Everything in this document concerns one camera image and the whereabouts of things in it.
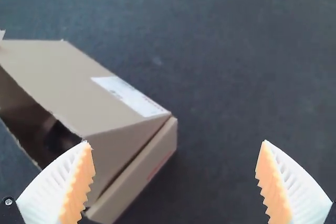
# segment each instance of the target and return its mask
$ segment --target table surface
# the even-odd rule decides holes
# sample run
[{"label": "table surface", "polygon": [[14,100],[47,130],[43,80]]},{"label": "table surface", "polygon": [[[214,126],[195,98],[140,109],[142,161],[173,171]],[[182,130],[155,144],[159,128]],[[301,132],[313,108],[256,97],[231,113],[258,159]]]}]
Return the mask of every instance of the table surface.
[{"label": "table surface", "polygon": [[[0,10],[7,38],[68,40],[180,120],[177,155],[118,224],[266,223],[254,179],[264,139],[336,195],[336,0],[0,0]],[[0,129],[0,191],[18,196],[37,171]]]}]

